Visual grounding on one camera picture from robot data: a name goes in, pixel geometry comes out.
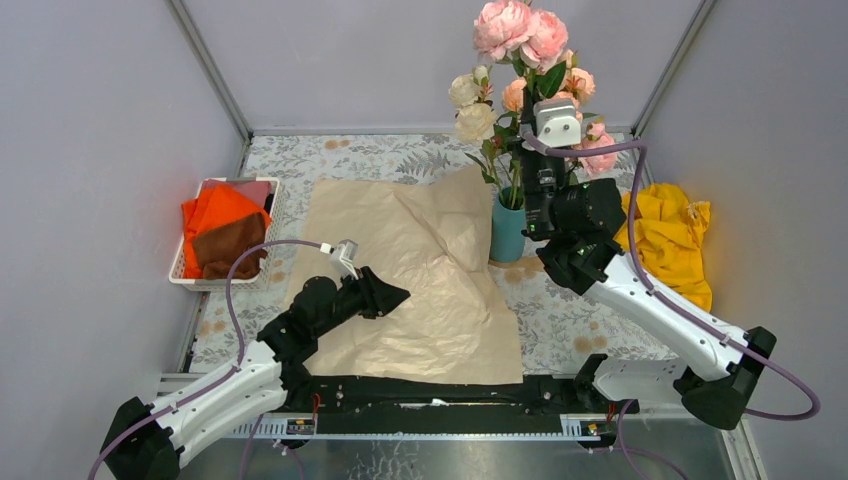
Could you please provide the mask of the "peach rose stem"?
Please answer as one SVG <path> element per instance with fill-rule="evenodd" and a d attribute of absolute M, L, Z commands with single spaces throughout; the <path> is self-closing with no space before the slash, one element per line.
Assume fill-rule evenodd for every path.
<path fill-rule="evenodd" d="M 527 80 L 518 77 L 507 85 L 502 93 L 502 106 L 505 111 L 521 113 L 524 107 L 524 91 Z"/>

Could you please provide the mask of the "large pink rose stem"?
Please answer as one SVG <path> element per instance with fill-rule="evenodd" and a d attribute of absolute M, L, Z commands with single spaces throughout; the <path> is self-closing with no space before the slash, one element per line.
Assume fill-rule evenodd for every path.
<path fill-rule="evenodd" d="M 581 143 L 576 146 L 575 149 L 597 150 L 611 147 L 615 144 L 615 140 L 607 132 L 606 125 L 603 122 L 590 122 L 586 125 L 586 132 Z M 615 166 L 617 156 L 617 152 L 581 156 L 578 157 L 575 162 L 589 177 L 596 178 L 611 170 Z"/>

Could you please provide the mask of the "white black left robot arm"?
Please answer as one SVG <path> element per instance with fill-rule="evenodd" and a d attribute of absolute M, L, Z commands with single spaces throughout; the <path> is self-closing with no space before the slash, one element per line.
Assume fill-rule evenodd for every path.
<path fill-rule="evenodd" d="M 410 296 L 368 267 L 339 282 L 307 280 L 242 356 L 153 403 L 134 397 L 121 405 L 95 464 L 117 479 L 175 479 L 206 447 L 248 420 L 279 408 L 310 408 L 312 376 L 305 362 L 319 338 L 355 317 L 384 317 Z"/>

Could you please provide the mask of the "peach kraft wrapping paper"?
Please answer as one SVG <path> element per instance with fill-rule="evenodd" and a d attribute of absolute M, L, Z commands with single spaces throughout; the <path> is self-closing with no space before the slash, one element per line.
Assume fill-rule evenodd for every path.
<path fill-rule="evenodd" d="M 492 189 L 476 167 L 429 185 L 316 181 L 304 237 L 354 241 L 356 264 L 409 297 L 385 317 L 356 317 L 322 335 L 307 369 L 439 384 L 520 382 L 517 317 L 489 270 L 492 209 Z"/>

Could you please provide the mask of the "cream rose stem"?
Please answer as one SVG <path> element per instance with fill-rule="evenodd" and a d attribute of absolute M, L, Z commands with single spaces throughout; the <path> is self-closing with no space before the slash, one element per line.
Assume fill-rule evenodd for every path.
<path fill-rule="evenodd" d="M 503 202 L 506 183 L 500 173 L 508 172 L 503 163 L 506 145 L 504 136 L 497 134 L 499 115 L 492 100 L 491 69 L 491 65 L 482 64 L 456 77 L 449 86 L 448 98 L 455 109 L 456 137 L 479 148 L 478 155 L 468 157 L 480 167 L 484 181 L 496 187 L 497 198 Z"/>

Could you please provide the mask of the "brown paper ribbon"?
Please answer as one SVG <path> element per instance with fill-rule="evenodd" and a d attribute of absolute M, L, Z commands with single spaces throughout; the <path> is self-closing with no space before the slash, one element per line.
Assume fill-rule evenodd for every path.
<path fill-rule="evenodd" d="M 491 266 L 501 269 L 522 269 L 532 272 L 542 272 L 544 270 L 543 263 L 538 256 L 525 256 L 513 262 L 498 262 L 490 259 L 488 263 Z"/>

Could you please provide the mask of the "pink bud rose stem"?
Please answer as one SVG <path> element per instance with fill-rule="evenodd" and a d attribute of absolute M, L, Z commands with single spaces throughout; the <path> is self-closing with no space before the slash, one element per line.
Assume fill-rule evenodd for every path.
<path fill-rule="evenodd" d="M 582 107 L 596 93 L 594 76 L 578 66 L 576 53 L 566 48 L 555 65 L 561 73 L 559 86 L 554 94 L 556 99 L 569 99 L 577 109 L 577 118 L 583 121 Z"/>

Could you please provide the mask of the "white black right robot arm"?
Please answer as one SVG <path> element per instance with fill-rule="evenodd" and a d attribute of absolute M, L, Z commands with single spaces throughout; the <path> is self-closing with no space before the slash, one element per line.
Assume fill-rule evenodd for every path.
<path fill-rule="evenodd" d="M 775 336 L 723 322 L 654 277 L 639 276 L 614 239 L 625 223 L 612 179 L 572 184 L 561 158 L 519 149 L 524 235 L 560 287 L 610 307 L 676 355 L 673 360 L 622 360 L 593 354 L 574 379 L 573 396 L 597 412 L 629 400 L 679 404 L 695 418 L 732 430 L 743 416 Z"/>

